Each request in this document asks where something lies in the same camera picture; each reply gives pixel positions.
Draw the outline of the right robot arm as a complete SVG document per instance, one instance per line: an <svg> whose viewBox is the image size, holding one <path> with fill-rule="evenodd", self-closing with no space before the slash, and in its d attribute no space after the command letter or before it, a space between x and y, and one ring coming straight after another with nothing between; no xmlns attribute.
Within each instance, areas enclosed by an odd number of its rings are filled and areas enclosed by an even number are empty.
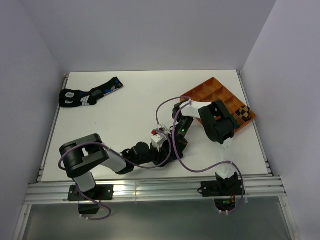
<svg viewBox="0 0 320 240"><path fill-rule="evenodd" d="M229 194L233 188L232 180L237 180L241 175L238 167L229 158L228 153L233 143L235 131L240 127L232 114L221 100L213 102L199 102L191 99L179 102L172 110L173 129L172 145L179 163L189 172L204 173L215 167L220 168L215 173L217 191L222 195ZM197 118L202 122L204 132L208 139L219 146L219 162L202 170L194 170L187 167L181 160L177 142L186 135L193 120Z"/></svg>

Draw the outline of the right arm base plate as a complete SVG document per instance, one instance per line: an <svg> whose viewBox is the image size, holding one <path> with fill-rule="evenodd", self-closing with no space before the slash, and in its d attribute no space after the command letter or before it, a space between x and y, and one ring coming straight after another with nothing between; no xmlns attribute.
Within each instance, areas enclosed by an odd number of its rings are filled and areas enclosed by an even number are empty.
<svg viewBox="0 0 320 240"><path fill-rule="evenodd" d="M240 180L237 181L202 181L197 190L203 197L231 197L241 196L243 187Z"/></svg>

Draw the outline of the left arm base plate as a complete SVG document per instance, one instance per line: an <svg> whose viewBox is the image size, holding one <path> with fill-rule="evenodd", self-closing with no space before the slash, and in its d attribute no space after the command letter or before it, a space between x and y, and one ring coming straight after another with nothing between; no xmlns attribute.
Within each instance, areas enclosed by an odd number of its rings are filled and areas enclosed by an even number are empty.
<svg viewBox="0 0 320 240"><path fill-rule="evenodd" d="M83 194L95 201L110 201L113 198L114 186L112 184L98 184L93 189L83 192ZM71 185L67 200L69 202L87 201L88 199L82 196L76 185Z"/></svg>

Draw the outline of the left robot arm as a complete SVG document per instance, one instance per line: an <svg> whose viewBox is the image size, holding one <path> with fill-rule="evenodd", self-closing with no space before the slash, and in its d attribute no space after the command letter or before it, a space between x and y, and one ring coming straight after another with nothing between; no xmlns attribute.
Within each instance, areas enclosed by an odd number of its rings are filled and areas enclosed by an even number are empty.
<svg viewBox="0 0 320 240"><path fill-rule="evenodd" d="M91 173L97 166L125 175L135 167L147 169L145 164L148 163L154 164L154 168L162 168L174 160L169 137L161 140L160 146L138 142L132 148L116 152L106 147L100 135L95 133L62 145L59 152L58 167L76 183L72 194L80 194L86 200L95 199L99 192Z"/></svg>

